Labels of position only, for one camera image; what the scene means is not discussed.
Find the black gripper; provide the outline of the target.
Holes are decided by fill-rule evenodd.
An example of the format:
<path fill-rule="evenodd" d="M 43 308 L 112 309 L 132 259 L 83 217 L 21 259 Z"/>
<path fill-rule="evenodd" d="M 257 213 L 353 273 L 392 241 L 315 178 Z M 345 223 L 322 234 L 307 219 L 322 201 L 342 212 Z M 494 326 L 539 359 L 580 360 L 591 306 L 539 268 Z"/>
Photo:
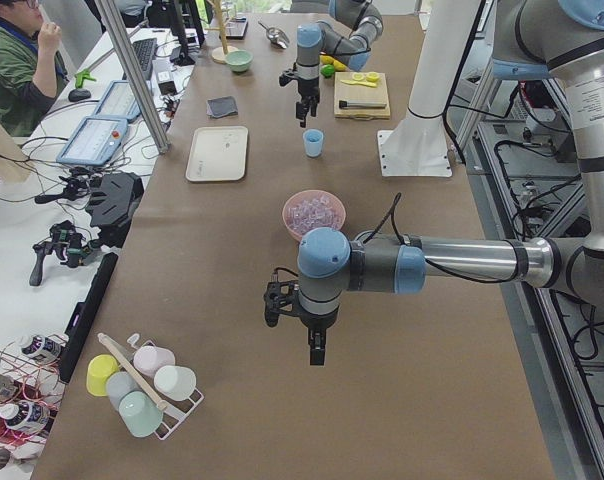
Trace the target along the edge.
<path fill-rule="evenodd" d="M 302 323 L 308 330 L 308 343 L 310 349 L 310 364 L 323 366 L 326 354 L 326 336 L 328 329 L 336 322 L 338 310 L 327 314 L 303 313 Z"/>
<path fill-rule="evenodd" d="M 317 116 L 317 107 L 320 102 L 319 78 L 298 79 L 298 93 L 301 101 L 296 102 L 295 116 L 302 128 L 306 127 L 306 119 L 309 113 L 312 117 Z"/>

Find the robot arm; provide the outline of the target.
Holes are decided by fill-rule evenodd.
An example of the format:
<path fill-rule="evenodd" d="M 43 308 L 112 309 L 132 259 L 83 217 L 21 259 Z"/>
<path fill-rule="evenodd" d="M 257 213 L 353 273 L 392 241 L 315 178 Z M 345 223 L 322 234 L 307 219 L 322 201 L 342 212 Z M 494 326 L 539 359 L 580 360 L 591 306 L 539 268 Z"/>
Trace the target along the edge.
<path fill-rule="evenodd" d="M 306 127 L 307 115 L 317 115 L 320 103 L 320 55 L 322 53 L 361 71 L 366 65 L 372 44 L 382 36 L 382 15 L 372 1 L 330 1 L 329 15 L 351 30 L 349 36 L 338 33 L 324 20 L 299 25 L 297 57 L 294 67 L 284 71 L 279 82 L 297 83 L 300 99 L 296 102 L 296 119 Z"/>
<path fill-rule="evenodd" d="M 497 78 L 560 80 L 567 99 L 591 230 L 583 239 L 469 241 L 331 228 L 305 234 L 298 254 L 295 314 L 308 329 L 310 361 L 345 291 L 420 291 L 430 275 L 478 283 L 521 281 L 604 309 L 604 1 L 502 1 L 493 47 Z"/>

